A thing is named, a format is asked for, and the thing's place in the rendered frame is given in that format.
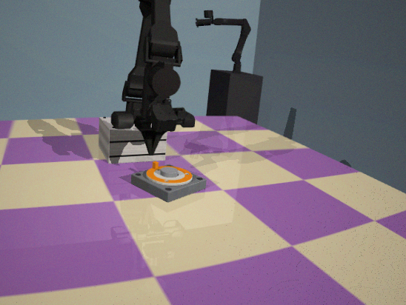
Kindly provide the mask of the orange round plate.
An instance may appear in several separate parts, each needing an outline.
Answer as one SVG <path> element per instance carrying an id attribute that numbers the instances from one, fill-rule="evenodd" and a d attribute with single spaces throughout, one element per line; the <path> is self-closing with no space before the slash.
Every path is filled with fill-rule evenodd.
<path id="1" fill-rule="evenodd" d="M 162 167 L 158 167 L 158 162 L 153 162 L 153 168 L 149 169 L 146 173 L 146 177 L 149 181 L 152 181 L 155 184 L 160 184 L 164 186 L 181 186 L 184 184 L 188 184 L 192 181 L 192 174 L 187 170 L 184 170 L 179 167 L 173 167 L 178 170 L 178 176 L 175 178 L 166 178 L 160 175 L 160 169 Z"/>

